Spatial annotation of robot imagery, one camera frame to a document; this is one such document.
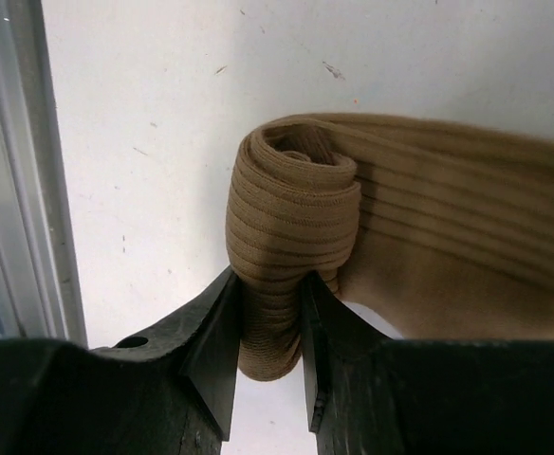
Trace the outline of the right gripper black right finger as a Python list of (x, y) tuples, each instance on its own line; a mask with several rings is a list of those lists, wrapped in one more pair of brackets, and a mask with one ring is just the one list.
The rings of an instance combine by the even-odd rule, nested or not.
[(386, 337), (316, 274), (301, 287), (322, 454), (554, 454), (554, 342)]

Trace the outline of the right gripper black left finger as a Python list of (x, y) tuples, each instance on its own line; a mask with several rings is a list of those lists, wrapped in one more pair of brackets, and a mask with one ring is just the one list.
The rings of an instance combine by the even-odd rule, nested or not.
[(0, 339), (0, 454), (216, 454), (238, 350), (230, 269), (112, 348)]

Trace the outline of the brown sock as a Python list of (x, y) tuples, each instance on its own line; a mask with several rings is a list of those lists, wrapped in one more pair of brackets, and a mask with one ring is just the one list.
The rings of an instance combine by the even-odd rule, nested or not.
[(300, 286), (407, 338), (554, 340), (554, 142), (465, 124), (306, 114), (239, 145), (226, 211), (240, 370), (288, 374)]

